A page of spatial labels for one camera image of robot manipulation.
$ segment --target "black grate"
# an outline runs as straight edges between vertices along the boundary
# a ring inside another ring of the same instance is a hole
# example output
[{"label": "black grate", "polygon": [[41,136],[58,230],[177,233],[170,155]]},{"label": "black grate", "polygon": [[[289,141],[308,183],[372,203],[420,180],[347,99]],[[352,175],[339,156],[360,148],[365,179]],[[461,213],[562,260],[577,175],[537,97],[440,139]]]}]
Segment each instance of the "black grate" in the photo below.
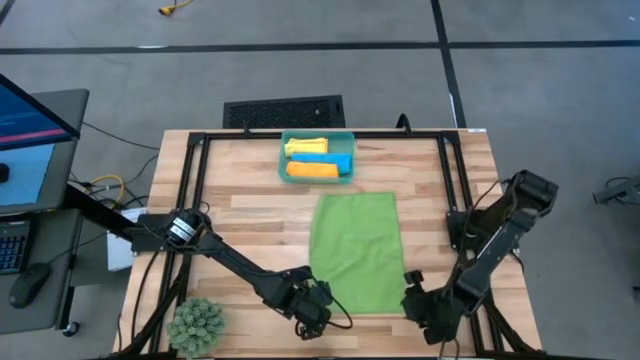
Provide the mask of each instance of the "black grate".
[{"label": "black grate", "polygon": [[225,129],[344,128],[342,96],[224,104]]}]

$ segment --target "succulent plant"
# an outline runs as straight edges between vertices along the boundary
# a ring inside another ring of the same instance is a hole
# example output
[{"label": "succulent plant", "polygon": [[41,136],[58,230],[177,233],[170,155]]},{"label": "succulent plant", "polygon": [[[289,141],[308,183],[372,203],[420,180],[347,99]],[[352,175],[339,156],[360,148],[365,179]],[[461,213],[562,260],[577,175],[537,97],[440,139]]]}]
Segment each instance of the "succulent plant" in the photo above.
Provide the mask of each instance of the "succulent plant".
[{"label": "succulent plant", "polygon": [[222,305],[190,298],[176,309],[173,321],[167,324],[169,343],[181,356],[192,360],[218,346],[224,325]]}]

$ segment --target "green cloth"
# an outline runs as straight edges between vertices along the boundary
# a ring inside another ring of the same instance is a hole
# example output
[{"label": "green cloth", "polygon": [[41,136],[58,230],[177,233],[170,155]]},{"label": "green cloth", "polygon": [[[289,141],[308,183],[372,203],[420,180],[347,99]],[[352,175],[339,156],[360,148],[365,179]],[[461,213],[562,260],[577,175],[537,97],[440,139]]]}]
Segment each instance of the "green cloth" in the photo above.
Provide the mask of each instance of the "green cloth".
[{"label": "green cloth", "polygon": [[[404,259],[393,193],[320,198],[309,263],[351,314],[400,314]],[[331,310],[339,313],[335,303]]]}]

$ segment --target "teal plastic bin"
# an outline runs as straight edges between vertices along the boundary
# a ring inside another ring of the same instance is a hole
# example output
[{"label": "teal plastic bin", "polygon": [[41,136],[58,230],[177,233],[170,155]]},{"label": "teal plastic bin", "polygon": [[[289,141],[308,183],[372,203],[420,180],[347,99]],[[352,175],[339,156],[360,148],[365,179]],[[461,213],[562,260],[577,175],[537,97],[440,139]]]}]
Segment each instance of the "teal plastic bin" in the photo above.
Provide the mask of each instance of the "teal plastic bin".
[{"label": "teal plastic bin", "polygon": [[[351,172],[340,175],[337,178],[324,177],[301,177],[287,175],[287,164],[289,159],[284,155],[284,145],[289,139],[315,139],[327,138],[329,140],[329,154],[351,154]],[[280,138],[280,163],[278,164],[278,174],[284,182],[297,184],[348,184],[353,180],[355,172],[354,159],[355,137],[353,133],[342,131],[296,131],[285,130]]]}]

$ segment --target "wooden table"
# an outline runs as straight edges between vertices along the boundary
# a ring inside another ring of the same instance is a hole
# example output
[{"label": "wooden table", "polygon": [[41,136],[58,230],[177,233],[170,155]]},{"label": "wooden table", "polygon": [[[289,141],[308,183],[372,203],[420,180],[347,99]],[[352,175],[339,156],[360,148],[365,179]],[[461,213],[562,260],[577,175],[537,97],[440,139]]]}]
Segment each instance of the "wooden table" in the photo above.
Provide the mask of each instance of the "wooden table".
[{"label": "wooden table", "polygon": [[[486,132],[460,130],[462,150],[474,199],[498,179]],[[166,213],[176,202],[189,131],[166,131],[151,187],[151,212]],[[421,269],[425,290],[442,286],[455,255],[445,226],[448,210],[436,141],[430,139],[357,140],[356,174],[346,186],[284,184],[277,174],[279,140],[214,140],[208,157],[203,200],[211,205],[213,227],[224,240],[258,265],[282,270],[308,264],[309,231],[318,197],[322,194],[393,191],[396,194],[407,270]],[[460,184],[453,157],[447,150],[458,204]],[[194,159],[199,159],[199,147]],[[187,204],[191,203],[197,171],[194,161]],[[496,187],[480,204],[500,196]],[[138,256],[131,271],[122,309],[126,346],[142,274],[151,258]],[[165,254],[149,273],[137,317],[137,331],[156,306]],[[174,274],[180,264],[176,262]],[[511,258],[492,277],[498,308],[522,338],[535,348],[540,340],[524,277]],[[354,328],[328,327],[321,338],[301,341],[294,321],[287,321],[261,304],[247,283],[213,260],[194,257],[188,297],[206,297],[224,305],[227,335],[211,356],[437,356],[440,345],[429,346],[418,326],[400,315],[354,316]],[[173,316],[167,313],[165,324]],[[344,317],[336,315],[337,321]],[[491,349],[486,316],[481,324],[485,347]],[[463,319],[458,333],[461,355],[473,355],[470,328]],[[167,350],[163,334],[160,350]],[[445,354],[454,354],[454,345]]]}]

